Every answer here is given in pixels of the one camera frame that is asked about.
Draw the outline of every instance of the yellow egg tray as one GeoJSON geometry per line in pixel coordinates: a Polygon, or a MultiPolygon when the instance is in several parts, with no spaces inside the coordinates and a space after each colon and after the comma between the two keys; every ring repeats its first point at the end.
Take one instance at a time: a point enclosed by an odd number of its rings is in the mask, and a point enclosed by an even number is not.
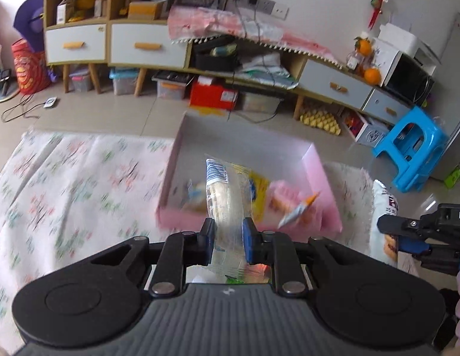
{"type": "Polygon", "coordinates": [[[306,126],[320,128],[333,135],[341,134],[341,128],[334,115],[324,109],[309,109],[299,117],[299,120],[306,126]]]}

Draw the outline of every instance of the wooden cabinet leg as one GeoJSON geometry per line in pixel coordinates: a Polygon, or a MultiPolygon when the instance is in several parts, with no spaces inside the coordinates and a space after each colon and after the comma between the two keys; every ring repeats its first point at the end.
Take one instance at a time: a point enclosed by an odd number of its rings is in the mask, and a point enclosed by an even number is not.
{"type": "Polygon", "coordinates": [[[296,108],[294,110],[294,115],[293,115],[293,118],[295,120],[299,120],[299,117],[301,115],[300,112],[301,112],[301,109],[303,107],[303,104],[304,104],[304,96],[299,95],[297,97],[296,108]]]}
{"type": "Polygon", "coordinates": [[[139,96],[141,90],[143,89],[144,78],[146,77],[147,68],[140,68],[138,80],[136,82],[136,90],[134,91],[134,96],[139,96]]]}
{"type": "Polygon", "coordinates": [[[68,93],[70,91],[69,83],[70,83],[70,65],[65,64],[63,66],[63,87],[65,88],[65,93],[68,93]]]}
{"type": "Polygon", "coordinates": [[[96,65],[93,63],[88,64],[88,69],[90,70],[91,81],[93,82],[94,89],[96,93],[101,93],[100,79],[98,78],[98,72],[96,71],[96,65]]]}

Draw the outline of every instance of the red cylindrical container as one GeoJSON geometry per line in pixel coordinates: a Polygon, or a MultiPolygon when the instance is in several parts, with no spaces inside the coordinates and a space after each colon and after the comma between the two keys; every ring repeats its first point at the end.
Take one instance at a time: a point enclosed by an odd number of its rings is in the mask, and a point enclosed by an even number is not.
{"type": "Polygon", "coordinates": [[[31,95],[50,85],[45,52],[33,52],[25,39],[12,44],[14,67],[20,92],[31,95]]]}

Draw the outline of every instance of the pink snack package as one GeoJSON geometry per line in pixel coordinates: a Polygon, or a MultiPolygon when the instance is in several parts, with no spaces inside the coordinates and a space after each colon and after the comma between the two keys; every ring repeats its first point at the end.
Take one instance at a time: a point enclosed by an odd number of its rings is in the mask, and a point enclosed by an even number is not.
{"type": "MultiPolygon", "coordinates": [[[[286,181],[272,182],[268,188],[269,212],[282,219],[296,209],[311,194],[292,187],[286,181]]],[[[279,231],[287,233],[294,241],[307,241],[308,234],[319,234],[322,213],[317,207],[317,199],[295,222],[285,225],[279,231]]]]}

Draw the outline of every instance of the purple hat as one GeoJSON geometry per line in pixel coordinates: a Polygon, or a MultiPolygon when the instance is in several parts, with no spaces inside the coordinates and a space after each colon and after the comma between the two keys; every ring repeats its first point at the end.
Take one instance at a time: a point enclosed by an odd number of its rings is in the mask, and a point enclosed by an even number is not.
{"type": "Polygon", "coordinates": [[[15,14],[14,28],[27,40],[34,52],[44,46],[44,0],[25,0],[15,14]]]}

